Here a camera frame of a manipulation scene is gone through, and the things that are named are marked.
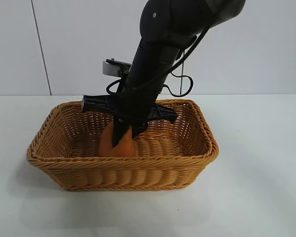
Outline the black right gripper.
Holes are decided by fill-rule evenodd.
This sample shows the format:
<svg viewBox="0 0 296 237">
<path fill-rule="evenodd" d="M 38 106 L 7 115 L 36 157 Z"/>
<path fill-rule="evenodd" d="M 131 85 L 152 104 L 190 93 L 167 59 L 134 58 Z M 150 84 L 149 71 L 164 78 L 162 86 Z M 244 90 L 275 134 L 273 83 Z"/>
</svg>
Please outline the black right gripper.
<svg viewBox="0 0 296 237">
<path fill-rule="evenodd" d="M 116 116 L 113 119 L 112 146 L 115 147 L 129 133 L 130 138 L 145 132 L 148 122 L 166 120 L 173 124 L 178 115 L 175 110 L 157 103 L 146 105 L 143 101 L 122 102 L 113 95 L 87 96 L 82 99 L 83 112 L 102 112 Z"/>
</svg>

